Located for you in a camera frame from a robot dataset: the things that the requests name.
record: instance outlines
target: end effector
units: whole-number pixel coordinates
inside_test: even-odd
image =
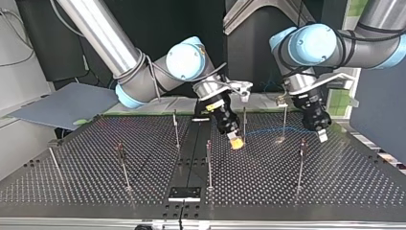
[[[323,107],[319,87],[334,80],[335,85],[350,89],[355,78],[344,73],[316,76],[312,67],[382,69],[400,63],[406,56],[406,34],[386,35],[365,26],[370,21],[367,16],[361,19],[355,31],[334,31],[327,25],[310,24],[286,29],[269,40],[286,89],[304,113],[304,127],[323,134],[321,141],[327,139],[325,129],[331,120]]]
[[[192,82],[193,90],[213,114],[221,134],[227,134],[234,150],[244,146],[239,133],[239,119],[231,109],[230,90],[236,91],[242,101],[248,100],[251,82],[222,81],[218,70],[214,69],[204,45],[199,38],[191,37],[172,47],[165,57],[146,63],[132,79],[119,80],[116,93],[127,107],[147,104],[157,97],[184,82]]]

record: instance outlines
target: blue cable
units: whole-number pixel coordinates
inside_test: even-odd
[[[314,131],[309,131],[305,129],[298,129],[293,126],[286,126],[285,130],[290,130],[290,131],[295,131],[295,132],[300,132],[300,133],[314,133]],[[273,127],[273,128],[265,128],[265,129],[258,129],[255,131],[247,132],[245,135],[253,135],[253,134],[258,134],[258,133],[264,133],[264,132],[276,132],[276,131],[283,131],[283,127]]]
[[[274,83],[273,81],[269,80],[268,83],[265,84],[265,87],[263,87],[263,92],[266,93],[266,89],[267,89],[269,86],[271,86],[272,84],[275,85],[275,86],[277,86],[278,88],[281,88],[279,85],[277,85],[277,84]]]

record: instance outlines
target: perforated metal plate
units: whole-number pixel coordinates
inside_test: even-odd
[[[406,222],[406,177],[337,125],[320,144],[302,128],[301,114],[289,113],[278,143],[282,114],[248,114],[246,147],[231,150],[214,123],[186,131],[190,117],[178,120],[182,144],[195,143],[187,152],[175,146],[170,116],[103,117],[78,130],[56,150],[60,171],[47,153],[0,182],[0,218]],[[298,192],[302,138],[309,155]],[[178,162],[179,154],[204,158],[208,139],[212,192],[203,166],[182,170]],[[119,141],[128,153],[131,193],[116,158]],[[201,187],[200,203],[168,203],[177,183]]]
[[[190,119],[177,118],[181,140]],[[124,143],[131,191],[126,189],[124,169],[117,157],[119,142]],[[55,154],[60,170],[49,153],[35,159],[0,190],[0,203],[142,207],[156,211],[157,218],[166,210],[168,186],[179,156],[172,117],[101,117]]]
[[[302,128],[301,118],[288,114],[279,143],[283,114],[249,114],[241,150],[231,150],[212,125],[214,190],[206,191],[205,204],[211,208],[202,212],[203,219],[406,221],[406,177],[339,126],[321,144]],[[309,154],[298,188],[302,139]]]

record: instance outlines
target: grey mat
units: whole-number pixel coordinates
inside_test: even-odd
[[[70,83],[38,102],[24,106],[9,116],[50,127],[75,130],[74,122],[91,119],[118,102],[113,90]]]

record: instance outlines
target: black panel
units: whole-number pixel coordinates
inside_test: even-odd
[[[276,8],[262,8],[254,12],[227,38],[229,78],[251,81],[254,92],[262,92],[268,81],[279,83],[282,77],[272,56],[269,38],[293,25]]]
[[[47,81],[86,75],[79,38],[59,22],[49,0],[17,0],[17,5]],[[68,23],[61,7],[60,14]]]

